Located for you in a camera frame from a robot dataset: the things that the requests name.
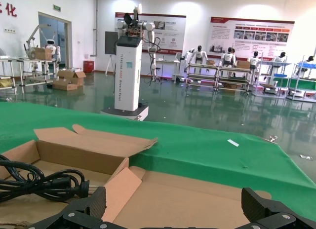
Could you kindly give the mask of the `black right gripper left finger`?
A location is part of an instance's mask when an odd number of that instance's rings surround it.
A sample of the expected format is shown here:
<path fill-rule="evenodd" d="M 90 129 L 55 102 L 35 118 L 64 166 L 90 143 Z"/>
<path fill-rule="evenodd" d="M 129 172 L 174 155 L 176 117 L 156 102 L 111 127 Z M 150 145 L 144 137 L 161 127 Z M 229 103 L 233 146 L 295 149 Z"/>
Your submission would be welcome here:
<path fill-rule="evenodd" d="M 92 229 L 102 222 L 106 210 L 106 188 L 69 203 L 61 212 L 36 222 L 29 229 Z"/>

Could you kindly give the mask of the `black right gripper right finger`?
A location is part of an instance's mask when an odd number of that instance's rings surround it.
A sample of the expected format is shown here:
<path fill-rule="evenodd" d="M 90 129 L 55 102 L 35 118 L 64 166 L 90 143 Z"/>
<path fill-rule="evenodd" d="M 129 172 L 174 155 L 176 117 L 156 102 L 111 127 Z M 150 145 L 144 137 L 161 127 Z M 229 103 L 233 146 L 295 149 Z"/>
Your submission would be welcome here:
<path fill-rule="evenodd" d="M 241 190 L 241 208 L 249 223 L 242 229 L 315 229 L 316 223 L 302 217 L 280 201 L 265 199 L 251 188 Z"/>

